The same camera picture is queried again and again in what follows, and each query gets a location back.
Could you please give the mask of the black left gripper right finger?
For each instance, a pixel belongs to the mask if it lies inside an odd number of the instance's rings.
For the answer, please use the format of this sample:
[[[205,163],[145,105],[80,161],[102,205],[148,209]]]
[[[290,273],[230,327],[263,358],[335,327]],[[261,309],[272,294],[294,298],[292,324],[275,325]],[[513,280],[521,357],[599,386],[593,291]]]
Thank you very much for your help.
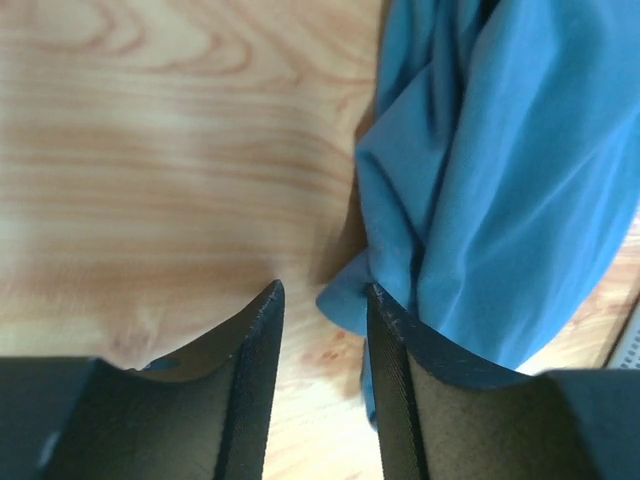
[[[368,346],[388,479],[635,479],[639,374],[525,375],[367,290]]]

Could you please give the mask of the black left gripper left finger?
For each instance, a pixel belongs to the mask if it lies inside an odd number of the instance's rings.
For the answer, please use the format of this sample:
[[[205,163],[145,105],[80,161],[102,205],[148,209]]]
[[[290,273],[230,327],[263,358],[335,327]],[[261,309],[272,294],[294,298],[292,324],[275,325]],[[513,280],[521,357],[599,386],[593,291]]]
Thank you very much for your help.
[[[5,479],[258,479],[285,311],[269,284],[140,371],[100,359],[1,362]]]

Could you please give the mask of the blue-grey t-shirt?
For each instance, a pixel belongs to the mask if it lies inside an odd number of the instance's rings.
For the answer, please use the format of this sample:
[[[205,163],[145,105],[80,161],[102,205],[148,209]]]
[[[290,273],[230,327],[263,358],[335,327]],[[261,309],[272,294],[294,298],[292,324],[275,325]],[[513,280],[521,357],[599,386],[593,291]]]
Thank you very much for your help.
[[[356,150],[366,249],[318,296],[366,332],[366,287],[514,369],[566,325],[639,203],[635,1],[394,1]]]

